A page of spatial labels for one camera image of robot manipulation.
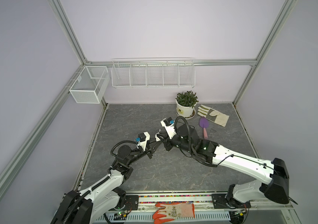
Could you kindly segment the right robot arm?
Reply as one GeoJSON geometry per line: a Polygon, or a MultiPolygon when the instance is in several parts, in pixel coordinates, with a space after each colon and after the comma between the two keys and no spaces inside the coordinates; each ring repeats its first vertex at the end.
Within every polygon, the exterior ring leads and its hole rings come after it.
{"type": "Polygon", "coordinates": [[[263,160],[230,150],[214,141],[201,139],[194,127],[179,116],[161,121],[165,133],[157,133],[164,148],[177,148],[185,157],[212,168],[227,167],[254,178],[244,184],[230,185],[222,205],[238,208],[252,200],[268,199],[278,204],[295,202],[289,195],[289,173],[279,158],[263,160]]]}

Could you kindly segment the potted green plant white pot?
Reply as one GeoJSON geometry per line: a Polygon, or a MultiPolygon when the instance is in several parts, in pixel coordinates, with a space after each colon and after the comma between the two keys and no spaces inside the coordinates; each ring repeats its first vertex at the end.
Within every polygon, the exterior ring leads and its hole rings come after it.
{"type": "Polygon", "coordinates": [[[177,93],[176,98],[176,113],[186,119],[193,117],[194,108],[199,102],[196,93],[193,91],[183,91],[177,93]]]}

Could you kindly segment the white earbud charging case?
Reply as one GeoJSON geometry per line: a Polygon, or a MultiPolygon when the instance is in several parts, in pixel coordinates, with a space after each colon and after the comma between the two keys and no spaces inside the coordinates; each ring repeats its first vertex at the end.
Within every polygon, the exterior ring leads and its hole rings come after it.
{"type": "Polygon", "coordinates": [[[156,133],[155,139],[156,139],[156,141],[161,141],[161,138],[160,138],[160,136],[159,136],[159,133],[156,133]]]}

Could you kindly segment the beige gardening glove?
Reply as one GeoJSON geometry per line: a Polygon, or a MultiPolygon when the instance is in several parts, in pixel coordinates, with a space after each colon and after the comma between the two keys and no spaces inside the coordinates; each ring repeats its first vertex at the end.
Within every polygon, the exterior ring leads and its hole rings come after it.
{"type": "Polygon", "coordinates": [[[222,127],[225,127],[228,120],[229,116],[226,114],[223,114],[216,109],[213,109],[211,107],[205,106],[205,105],[200,105],[198,107],[197,111],[198,115],[201,117],[205,117],[207,120],[220,125],[222,127]]]}

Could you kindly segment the white mesh box basket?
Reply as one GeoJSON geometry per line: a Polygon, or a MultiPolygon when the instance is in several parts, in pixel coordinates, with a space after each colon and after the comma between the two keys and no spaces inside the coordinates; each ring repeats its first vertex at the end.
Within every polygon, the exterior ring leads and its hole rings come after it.
{"type": "Polygon", "coordinates": [[[70,87],[70,93],[79,104],[100,104],[109,82],[106,66],[84,66],[70,87]]]}

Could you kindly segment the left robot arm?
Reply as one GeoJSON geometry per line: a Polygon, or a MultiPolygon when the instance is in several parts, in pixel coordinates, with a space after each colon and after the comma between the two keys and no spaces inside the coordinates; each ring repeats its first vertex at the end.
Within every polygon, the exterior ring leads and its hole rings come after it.
{"type": "Polygon", "coordinates": [[[126,192],[120,186],[133,172],[130,165],[143,156],[152,158],[160,144],[160,141],[154,140],[125,140],[117,143],[110,151],[115,160],[108,168],[107,174],[82,191],[72,190],[67,193],[51,223],[92,224],[109,210],[125,207],[126,192]]]}

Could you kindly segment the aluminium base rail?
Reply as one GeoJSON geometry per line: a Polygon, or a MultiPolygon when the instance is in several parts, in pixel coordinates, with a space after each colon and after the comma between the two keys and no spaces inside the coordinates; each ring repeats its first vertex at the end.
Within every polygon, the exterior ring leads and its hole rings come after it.
{"type": "Polygon", "coordinates": [[[115,210],[131,210],[150,212],[157,203],[193,203],[196,211],[214,210],[293,210],[293,204],[278,204],[268,199],[253,200],[246,204],[228,207],[225,192],[142,192],[130,193],[122,189],[111,191],[99,199],[106,203],[105,212],[115,210]]]}

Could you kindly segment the red white work glove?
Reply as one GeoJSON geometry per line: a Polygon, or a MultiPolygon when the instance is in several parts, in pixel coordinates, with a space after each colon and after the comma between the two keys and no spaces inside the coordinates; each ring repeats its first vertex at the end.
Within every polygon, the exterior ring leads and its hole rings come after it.
{"type": "Polygon", "coordinates": [[[171,222],[177,218],[195,218],[194,204],[192,203],[156,203],[159,208],[152,216],[155,224],[171,222]]]}

